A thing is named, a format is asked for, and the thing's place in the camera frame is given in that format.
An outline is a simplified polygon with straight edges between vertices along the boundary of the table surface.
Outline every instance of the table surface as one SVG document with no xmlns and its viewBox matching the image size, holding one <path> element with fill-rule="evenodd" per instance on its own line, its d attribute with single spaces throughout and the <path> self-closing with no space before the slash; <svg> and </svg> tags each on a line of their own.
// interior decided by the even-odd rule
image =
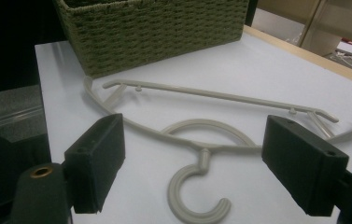
<svg viewBox="0 0 352 224">
<path fill-rule="evenodd" d="M 338 73 L 338 68 L 322 63 L 325 59 L 288 50 L 292 47 L 287 45 L 279 47 L 276 41 L 246 28 L 240 41 L 98 78 L 93 89 L 105 95 L 100 89 L 103 83 L 130 79 L 225 92 L 321 108 L 340 119 L 330 124 L 334 133 L 351 129 L 350 73 L 344 74 L 343 69 Z M 107 113 L 84 91 L 85 75 L 68 42 L 38 45 L 35 51 L 51 156 L 60 163 L 63 153 Z M 246 133 L 259 145 L 268 115 L 294 119 L 318 133 L 304 113 L 291 115 L 286 110 L 164 91 L 127 89 L 114 109 L 157 130 L 184 119 L 215 119 Z M 202 126 L 176 134 L 209 143 L 240 144 L 225 132 Z M 197 162 L 197 152 L 129 126 L 125 126 L 125 141 L 126 160 L 103 212 L 73 214 L 74 222 L 180 223 L 168 206 L 167 187 L 179 169 Z M 350 156 L 347 169 L 352 171 L 352 141 L 335 146 Z M 307 216 L 269 171 L 260 151 L 213 155 L 208 174 L 188 179 L 181 195 L 195 212 L 211 210 L 220 198 L 230 199 L 232 209 L 223 223 L 336 223 L 339 213 L 335 208 L 332 217 Z"/>
</svg>

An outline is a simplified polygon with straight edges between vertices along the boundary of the green wicker basket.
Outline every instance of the green wicker basket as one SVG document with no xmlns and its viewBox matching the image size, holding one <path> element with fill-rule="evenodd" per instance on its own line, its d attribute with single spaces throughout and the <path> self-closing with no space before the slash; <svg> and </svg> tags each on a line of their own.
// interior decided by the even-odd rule
<svg viewBox="0 0 352 224">
<path fill-rule="evenodd" d="M 248 0 L 54 0 L 87 76 L 239 40 Z"/>
</svg>

